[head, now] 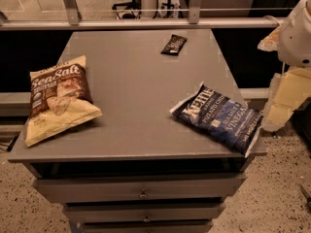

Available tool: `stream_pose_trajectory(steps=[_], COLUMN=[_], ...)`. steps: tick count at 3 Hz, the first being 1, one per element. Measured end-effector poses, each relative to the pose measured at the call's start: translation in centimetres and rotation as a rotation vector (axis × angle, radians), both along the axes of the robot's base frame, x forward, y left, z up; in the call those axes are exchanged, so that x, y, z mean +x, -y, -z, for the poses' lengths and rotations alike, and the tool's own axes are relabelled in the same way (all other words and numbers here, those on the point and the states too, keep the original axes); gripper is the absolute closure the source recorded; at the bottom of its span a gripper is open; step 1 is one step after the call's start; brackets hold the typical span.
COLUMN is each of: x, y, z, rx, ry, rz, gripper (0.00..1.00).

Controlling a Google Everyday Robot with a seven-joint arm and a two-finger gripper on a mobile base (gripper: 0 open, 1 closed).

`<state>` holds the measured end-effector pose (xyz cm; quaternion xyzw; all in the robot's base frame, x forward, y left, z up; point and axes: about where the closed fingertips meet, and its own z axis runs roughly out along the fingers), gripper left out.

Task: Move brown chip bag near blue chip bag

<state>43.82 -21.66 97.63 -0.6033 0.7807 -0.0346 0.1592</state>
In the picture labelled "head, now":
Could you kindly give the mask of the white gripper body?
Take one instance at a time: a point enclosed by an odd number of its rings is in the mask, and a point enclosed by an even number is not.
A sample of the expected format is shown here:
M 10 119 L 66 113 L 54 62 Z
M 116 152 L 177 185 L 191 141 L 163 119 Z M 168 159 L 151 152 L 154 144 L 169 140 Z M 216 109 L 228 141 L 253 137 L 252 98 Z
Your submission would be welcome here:
M 291 66 L 311 67 L 311 0 L 300 0 L 282 22 L 278 57 Z

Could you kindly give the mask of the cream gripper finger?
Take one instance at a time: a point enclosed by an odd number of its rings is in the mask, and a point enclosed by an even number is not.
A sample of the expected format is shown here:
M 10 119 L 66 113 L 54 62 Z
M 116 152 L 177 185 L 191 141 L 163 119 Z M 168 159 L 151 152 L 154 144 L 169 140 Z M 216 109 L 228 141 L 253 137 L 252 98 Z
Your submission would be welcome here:
M 285 126 L 294 111 L 311 96 L 311 69 L 291 67 L 271 80 L 261 127 L 268 132 Z
M 278 49 L 279 35 L 281 27 L 275 28 L 269 35 L 258 44 L 258 49 L 263 51 L 276 51 Z

